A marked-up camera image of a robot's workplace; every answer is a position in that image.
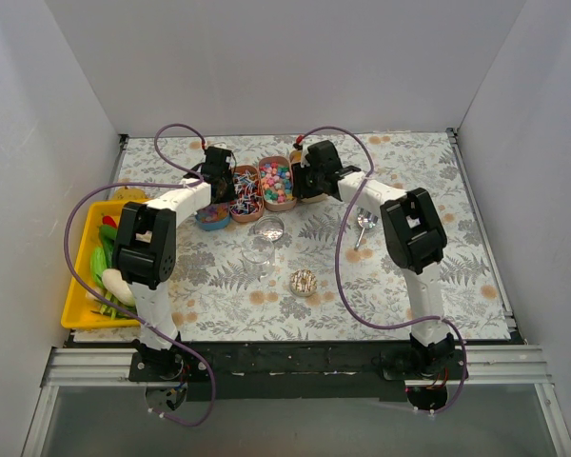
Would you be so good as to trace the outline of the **clear glass jar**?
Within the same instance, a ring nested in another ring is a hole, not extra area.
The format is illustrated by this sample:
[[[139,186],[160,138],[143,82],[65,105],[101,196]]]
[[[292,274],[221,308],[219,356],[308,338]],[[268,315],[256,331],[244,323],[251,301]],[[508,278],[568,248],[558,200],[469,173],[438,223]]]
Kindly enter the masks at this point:
[[[272,274],[275,266],[275,247],[264,235],[248,238],[241,249],[242,260],[246,272],[257,280]]]

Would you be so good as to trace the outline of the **blue candy tray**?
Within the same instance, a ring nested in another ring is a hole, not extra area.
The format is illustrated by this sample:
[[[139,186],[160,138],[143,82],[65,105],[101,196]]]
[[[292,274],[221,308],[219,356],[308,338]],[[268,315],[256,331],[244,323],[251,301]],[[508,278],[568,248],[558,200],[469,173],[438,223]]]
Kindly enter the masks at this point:
[[[230,204],[212,204],[199,209],[195,215],[195,221],[204,231],[224,229],[230,222]]]

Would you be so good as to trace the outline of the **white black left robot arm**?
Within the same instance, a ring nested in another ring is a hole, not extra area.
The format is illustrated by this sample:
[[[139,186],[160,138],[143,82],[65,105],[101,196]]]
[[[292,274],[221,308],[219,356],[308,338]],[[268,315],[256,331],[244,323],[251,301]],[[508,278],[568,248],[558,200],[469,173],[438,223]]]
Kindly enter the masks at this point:
[[[176,263],[176,231],[197,211],[234,199],[233,163],[231,150],[209,146],[205,161],[175,188],[145,203],[126,203],[121,212],[112,265],[132,294],[142,326],[134,344],[141,362],[165,381],[184,370],[167,287]]]

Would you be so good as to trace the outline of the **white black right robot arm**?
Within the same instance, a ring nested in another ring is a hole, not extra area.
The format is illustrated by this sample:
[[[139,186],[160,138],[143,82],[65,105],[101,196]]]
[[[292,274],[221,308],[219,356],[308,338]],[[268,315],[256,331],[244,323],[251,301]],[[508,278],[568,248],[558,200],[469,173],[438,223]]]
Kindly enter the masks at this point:
[[[292,167],[294,196],[327,195],[363,209],[380,219],[387,253],[401,270],[412,320],[393,325],[410,328],[406,362],[419,376],[433,378],[455,352],[454,331],[443,317],[440,267],[447,237],[426,189],[397,189],[370,177],[355,166],[344,166],[335,145],[324,140],[305,147],[299,136],[294,148],[301,160]]]

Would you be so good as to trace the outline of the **beige gummy candy tray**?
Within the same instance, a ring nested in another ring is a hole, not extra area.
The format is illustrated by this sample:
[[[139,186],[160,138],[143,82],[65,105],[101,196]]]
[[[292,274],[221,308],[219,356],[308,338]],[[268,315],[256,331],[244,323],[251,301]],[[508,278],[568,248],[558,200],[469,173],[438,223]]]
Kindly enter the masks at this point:
[[[289,162],[292,174],[292,192],[295,198],[304,204],[312,204],[324,201],[327,195],[310,190],[305,181],[304,168],[302,167],[302,152],[293,150],[289,154]]]

